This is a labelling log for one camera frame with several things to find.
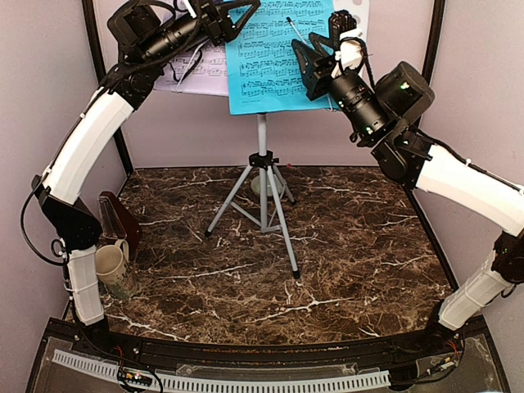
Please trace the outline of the purple sheet music page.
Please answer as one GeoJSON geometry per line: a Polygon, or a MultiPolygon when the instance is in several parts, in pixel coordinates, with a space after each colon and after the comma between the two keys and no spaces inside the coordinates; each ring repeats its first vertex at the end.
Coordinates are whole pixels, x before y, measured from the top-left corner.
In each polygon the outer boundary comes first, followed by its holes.
{"type": "Polygon", "coordinates": [[[225,46],[210,40],[175,57],[155,82],[155,90],[226,97],[228,76],[225,46]]]}

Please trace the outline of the blue sheet music page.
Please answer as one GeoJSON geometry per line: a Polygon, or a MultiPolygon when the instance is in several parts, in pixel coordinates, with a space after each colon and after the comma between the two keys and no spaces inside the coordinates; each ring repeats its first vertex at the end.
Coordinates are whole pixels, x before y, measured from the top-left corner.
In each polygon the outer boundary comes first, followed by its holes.
{"type": "Polygon", "coordinates": [[[332,1],[262,1],[241,33],[226,45],[232,115],[326,110],[326,97],[310,101],[293,52],[293,39],[328,33],[332,1]]]}

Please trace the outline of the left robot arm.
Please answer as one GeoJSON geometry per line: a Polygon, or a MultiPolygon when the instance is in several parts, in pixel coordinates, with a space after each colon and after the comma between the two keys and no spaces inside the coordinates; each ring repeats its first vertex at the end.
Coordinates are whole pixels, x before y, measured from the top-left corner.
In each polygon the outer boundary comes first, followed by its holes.
{"type": "Polygon", "coordinates": [[[81,188],[115,131],[144,103],[167,64],[211,41],[233,41],[260,7],[258,1],[187,1],[184,10],[162,1],[127,1],[108,20],[119,60],[102,78],[74,127],[42,175],[32,197],[56,229],[58,266],[68,270],[67,291],[79,321],[104,318],[95,257],[102,226],[80,200],[81,188]]]}

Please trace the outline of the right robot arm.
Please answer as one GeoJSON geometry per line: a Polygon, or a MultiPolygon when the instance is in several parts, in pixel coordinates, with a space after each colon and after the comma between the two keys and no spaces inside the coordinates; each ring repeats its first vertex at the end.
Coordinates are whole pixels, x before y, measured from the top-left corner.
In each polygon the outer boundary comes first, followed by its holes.
{"type": "Polygon", "coordinates": [[[293,40],[307,97],[329,96],[351,122],[351,141],[370,149],[390,180],[454,201],[497,224],[502,233],[481,267],[432,311],[418,348],[435,355],[455,331],[504,290],[523,281],[523,188],[474,165],[416,126],[435,95],[409,63],[379,80],[363,79],[368,49],[355,18],[333,12],[328,36],[293,40]]]}

